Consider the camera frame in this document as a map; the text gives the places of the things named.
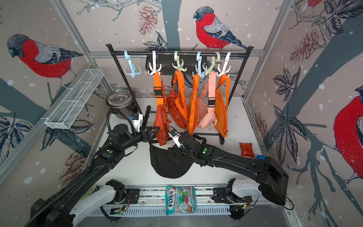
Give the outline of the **pink sling bag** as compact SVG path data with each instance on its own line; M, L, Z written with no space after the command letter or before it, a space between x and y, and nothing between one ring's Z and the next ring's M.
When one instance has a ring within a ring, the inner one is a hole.
M198 98L199 119L197 126L201 129L213 128L217 123L216 107L216 72L211 71L208 83Z

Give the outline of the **dark orange backpack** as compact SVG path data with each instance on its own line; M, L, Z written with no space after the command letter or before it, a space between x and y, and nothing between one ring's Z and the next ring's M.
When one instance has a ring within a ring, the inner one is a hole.
M190 110L186 102L184 76L179 70L175 71L173 90L166 97L166 105L175 123L180 128L187 130Z

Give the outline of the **black sling bag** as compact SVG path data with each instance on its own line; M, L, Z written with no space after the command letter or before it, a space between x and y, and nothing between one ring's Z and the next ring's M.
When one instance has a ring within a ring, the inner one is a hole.
M162 149L154 146L158 143L152 140L149 145L151 165L156 173L164 178L176 179L185 175L194 163L194 159L187 155L182 155L180 158L175 156L170 150Z

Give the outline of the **bright orange sling bag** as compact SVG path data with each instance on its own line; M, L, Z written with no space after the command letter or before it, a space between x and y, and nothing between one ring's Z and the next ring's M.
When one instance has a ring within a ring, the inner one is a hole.
M226 84L226 99L224 100L221 87ZM229 104L229 90L231 79L226 75L222 75L218 81L216 88L216 130L225 138L228 136L228 104Z

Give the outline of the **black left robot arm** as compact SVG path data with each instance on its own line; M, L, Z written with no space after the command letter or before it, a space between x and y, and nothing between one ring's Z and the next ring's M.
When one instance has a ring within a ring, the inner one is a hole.
M81 198L127 156L127 149L137 147L140 142L151 142L160 130L158 126L146 125L136 130L131 120L126 120L128 125L108 126L106 142L79 176L49 199L39 199L32 205L27 227L75 227L98 207L111 201L123 202L124 185L117 180L108 181L106 186L89 198L83 201Z

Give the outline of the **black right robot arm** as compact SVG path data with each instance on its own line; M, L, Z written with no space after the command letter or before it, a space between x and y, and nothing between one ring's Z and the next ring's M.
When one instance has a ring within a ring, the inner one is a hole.
M224 168L246 176L259 184L258 190L265 199L285 205L289 176L273 158L262 155L248 158L228 153L205 142L200 143L188 132L179 134L172 130L169 136L176 143L173 148L177 155L186 155L200 166Z

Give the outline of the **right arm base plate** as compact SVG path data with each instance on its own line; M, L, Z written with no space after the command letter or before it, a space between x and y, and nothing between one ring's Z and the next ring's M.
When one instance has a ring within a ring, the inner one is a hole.
M215 203L225 203L225 204L233 204L233 203L252 203L252 197L238 197L232 192L227 192L227 188L217 187L213 188L213 196L211 197Z

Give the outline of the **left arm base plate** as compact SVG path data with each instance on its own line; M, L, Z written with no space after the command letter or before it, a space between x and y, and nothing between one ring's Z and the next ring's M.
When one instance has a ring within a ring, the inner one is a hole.
M122 201L122 204L138 204L140 196L140 189L137 188L130 188L125 189L125 197Z

